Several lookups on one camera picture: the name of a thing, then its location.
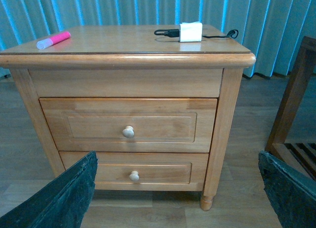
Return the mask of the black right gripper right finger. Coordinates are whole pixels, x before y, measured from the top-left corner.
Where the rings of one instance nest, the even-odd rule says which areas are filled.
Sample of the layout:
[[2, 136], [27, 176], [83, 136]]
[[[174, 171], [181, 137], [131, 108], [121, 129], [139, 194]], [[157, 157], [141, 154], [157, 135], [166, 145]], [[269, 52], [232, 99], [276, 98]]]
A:
[[316, 226], [316, 182], [279, 160], [261, 151], [258, 167], [264, 191], [283, 228]]

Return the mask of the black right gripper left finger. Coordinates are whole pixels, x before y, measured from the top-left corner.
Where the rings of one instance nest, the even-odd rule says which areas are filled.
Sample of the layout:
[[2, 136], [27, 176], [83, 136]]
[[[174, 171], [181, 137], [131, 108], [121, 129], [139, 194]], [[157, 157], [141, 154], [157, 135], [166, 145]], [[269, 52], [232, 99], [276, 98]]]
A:
[[92, 201], [96, 152], [86, 154], [0, 219], [2, 228], [79, 228]]

